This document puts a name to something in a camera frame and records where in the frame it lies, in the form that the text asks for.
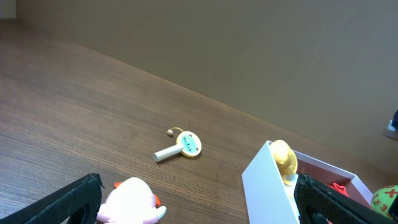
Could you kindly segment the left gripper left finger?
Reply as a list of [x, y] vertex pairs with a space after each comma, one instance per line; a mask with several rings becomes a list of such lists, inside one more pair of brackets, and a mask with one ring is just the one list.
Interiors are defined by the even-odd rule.
[[1, 219], [1, 224], [91, 224], [100, 209], [103, 184], [90, 173], [62, 189]]

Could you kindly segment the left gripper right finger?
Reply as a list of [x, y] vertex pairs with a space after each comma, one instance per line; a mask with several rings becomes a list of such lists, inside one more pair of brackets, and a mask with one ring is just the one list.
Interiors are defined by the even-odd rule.
[[305, 174], [298, 176], [294, 198], [301, 224], [395, 223]]

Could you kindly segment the red toy fire truck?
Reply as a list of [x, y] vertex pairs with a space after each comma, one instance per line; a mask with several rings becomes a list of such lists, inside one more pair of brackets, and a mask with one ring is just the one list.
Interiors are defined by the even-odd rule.
[[331, 185], [328, 185], [329, 188], [345, 195], [346, 197], [349, 197], [346, 187], [344, 185], [339, 185], [336, 182], [332, 183]]

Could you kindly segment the white plush duck toy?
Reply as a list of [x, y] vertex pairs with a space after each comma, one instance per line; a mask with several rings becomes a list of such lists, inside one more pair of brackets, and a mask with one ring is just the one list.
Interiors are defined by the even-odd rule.
[[269, 148], [282, 177], [285, 192], [288, 198], [294, 199], [294, 190], [299, 177], [297, 156], [283, 140], [274, 141]]

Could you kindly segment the green patterned ball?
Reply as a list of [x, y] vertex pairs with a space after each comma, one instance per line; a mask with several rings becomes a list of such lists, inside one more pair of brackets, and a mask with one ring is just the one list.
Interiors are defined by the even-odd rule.
[[397, 222], [397, 185], [390, 185], [377, 190], [372, 197], [371, 208]]

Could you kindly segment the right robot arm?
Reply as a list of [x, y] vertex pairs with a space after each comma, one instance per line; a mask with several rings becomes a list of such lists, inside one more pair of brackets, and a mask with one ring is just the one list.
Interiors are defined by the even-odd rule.
[[394, 113], [393, 118], [388, 122], [383, 130], [383, 135], [389, 139], [398, 140], [398, 111]]

